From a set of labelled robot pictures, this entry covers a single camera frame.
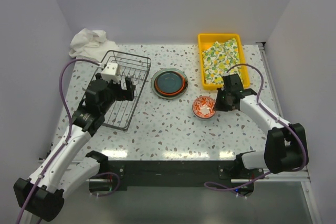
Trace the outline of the white red patterned bowl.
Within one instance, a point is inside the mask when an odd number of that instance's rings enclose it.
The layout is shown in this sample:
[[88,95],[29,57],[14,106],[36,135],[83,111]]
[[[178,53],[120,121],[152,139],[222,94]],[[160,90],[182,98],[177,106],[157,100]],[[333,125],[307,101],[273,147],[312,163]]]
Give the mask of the white red patterned bowl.
[[201,96],[194,100],[192,110],[195,115],[210,116],[215,114],[215,100],[208,96]]

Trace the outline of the light green floral plate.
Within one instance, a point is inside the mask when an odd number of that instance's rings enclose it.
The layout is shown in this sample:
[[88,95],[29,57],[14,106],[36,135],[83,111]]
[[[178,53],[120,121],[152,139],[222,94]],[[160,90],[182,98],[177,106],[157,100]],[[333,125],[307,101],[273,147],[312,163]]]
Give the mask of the light green floral plate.
[[151,88],[158,97],[174,100],[187,91],[188,78],[182,70],[163,68],[153,75]]

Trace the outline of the light green bowl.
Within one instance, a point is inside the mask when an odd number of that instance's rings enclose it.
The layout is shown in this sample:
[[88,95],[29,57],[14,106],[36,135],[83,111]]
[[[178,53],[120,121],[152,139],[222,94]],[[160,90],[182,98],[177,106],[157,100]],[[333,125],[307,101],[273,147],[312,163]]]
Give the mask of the light green bowl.
[[210,116],[199,116],[199,115],[195,115],[195,117],[198,119],[198,120],[202,120],[202,121],[209,121],[211,120],[212,118],[215,117],[215,115],[210,115]]

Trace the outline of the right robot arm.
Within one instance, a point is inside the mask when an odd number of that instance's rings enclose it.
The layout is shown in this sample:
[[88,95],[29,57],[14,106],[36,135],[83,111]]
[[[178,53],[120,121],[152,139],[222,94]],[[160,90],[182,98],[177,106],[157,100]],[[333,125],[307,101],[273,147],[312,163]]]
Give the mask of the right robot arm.
[[293,172],[309,163],[305,128],[283,119],[258,97],[253,89],[245,89],[239,75],[223,78],[224,85],[217,89],[215,111],[239,110],[247,115],[266,135],[263,151],[236,155],[231,173],[246,178],[253,169],[268,169],[273,174]]

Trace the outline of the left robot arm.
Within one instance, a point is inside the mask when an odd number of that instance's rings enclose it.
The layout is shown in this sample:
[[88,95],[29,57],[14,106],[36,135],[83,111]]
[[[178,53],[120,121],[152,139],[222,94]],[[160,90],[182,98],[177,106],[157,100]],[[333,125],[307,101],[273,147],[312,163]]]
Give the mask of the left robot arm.
[[104,123],[105,115],[116,101],[133,101],[135,85],[130,77],[121,82],[96,74],[69,121],[62,140],[45,161],[27,178],[19,178],[13,186],[21,211],[28,211],[44,221],[52,221],[60,213],[66,188],[61,179],[81,148]]

